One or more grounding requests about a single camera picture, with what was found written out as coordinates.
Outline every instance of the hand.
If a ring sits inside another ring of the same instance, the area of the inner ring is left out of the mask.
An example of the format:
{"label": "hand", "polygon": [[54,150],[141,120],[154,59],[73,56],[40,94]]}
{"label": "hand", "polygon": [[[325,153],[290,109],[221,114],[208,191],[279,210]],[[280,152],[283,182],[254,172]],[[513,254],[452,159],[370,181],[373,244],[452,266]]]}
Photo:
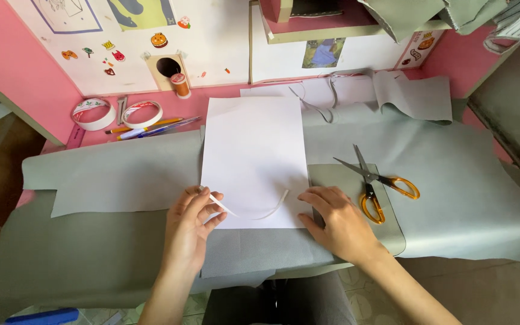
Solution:
{"label": "hand", "polygon": [[[217,200],[224,198],[218,192],[212,195]],[[227,216],[221,207],[211,203],[210,189],[205,187],[200,191],[196,185],[186,188],[170,208],[166,220],[163,270],[174,269],[193,278],[202,268],[208,234]],[[222,213],[204,223],[215,212]]]}
{"label": "hand", "polygon": [[334,255],[361,267],[388,252],[360,210],[338,187],[311,187],[298,199],[310,203],[322,215],[326,223],[324,229],[304,213],[298,217],[314,240]]}

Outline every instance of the blue pen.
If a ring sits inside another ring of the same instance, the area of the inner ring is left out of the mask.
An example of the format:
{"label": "blue pen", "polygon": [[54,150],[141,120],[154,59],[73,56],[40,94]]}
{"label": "blue pen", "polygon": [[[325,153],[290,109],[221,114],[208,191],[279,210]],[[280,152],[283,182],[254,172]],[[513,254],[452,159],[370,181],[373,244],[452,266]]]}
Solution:
{"label": "blue pen", "polygon": [[157,134],[157,133],[160,133],[160,132],[163,132],[163,131],[167,131],[167,130],[169,130],[171,128],[179,127],[179,126],[182,126],[184,124],[188,124],[190,122],[194,122],[196,120],[199,120],[200,117],[202,117],[202,116],[192,117],[191,119],[187,119],[187,120],[183,120],[183,121],[180,121],[180,122],[171,123],[171,124],[165,125],[165,126],[160,127],[160,128],[156,128],[156,129],[153,129],[153,130],[150,130],[150,131],[146,131],[146,132],[138,135],[138,137],[139,138],[149,137],[151,135],[154,135],[154,134]]}

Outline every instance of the left hand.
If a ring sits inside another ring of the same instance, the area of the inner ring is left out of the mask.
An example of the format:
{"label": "left hand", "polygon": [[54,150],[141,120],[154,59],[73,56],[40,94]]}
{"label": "left hand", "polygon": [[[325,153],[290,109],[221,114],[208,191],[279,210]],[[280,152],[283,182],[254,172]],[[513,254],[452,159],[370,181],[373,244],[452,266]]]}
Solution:
{"label": "left hand", "polygon": [[[224,195],[212,192],[221,200]],[[210,189],[199,186],[184,190],[168,211],[162,270],[177,270],[195,277],[204,264],[208,234],[227,217],[226,212],[210,199]],[[212,213],[222,212],[204,223]]]}

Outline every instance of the right hand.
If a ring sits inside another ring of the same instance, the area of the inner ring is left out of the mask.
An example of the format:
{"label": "right hand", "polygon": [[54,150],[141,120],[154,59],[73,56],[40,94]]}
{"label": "right hand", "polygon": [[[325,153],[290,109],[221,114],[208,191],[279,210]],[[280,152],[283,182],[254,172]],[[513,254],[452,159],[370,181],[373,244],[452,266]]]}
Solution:
{"label": "right hand", "polygon": [[334,255],[362,267],[388,253],[360,210],[338,187],[311,187],[298,199],[311,204],[324,219],[323,229],[308,215],[298,215],[314,240]]}

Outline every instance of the dark pants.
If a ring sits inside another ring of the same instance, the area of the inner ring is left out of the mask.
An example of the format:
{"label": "dark pants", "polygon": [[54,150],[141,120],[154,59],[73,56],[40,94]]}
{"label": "dark pants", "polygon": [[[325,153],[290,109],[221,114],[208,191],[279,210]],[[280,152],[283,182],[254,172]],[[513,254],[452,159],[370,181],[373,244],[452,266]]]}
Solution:
{"label": "dark pants", "polygon": [[336,271],[212,290],[202,325],[356,325]]}

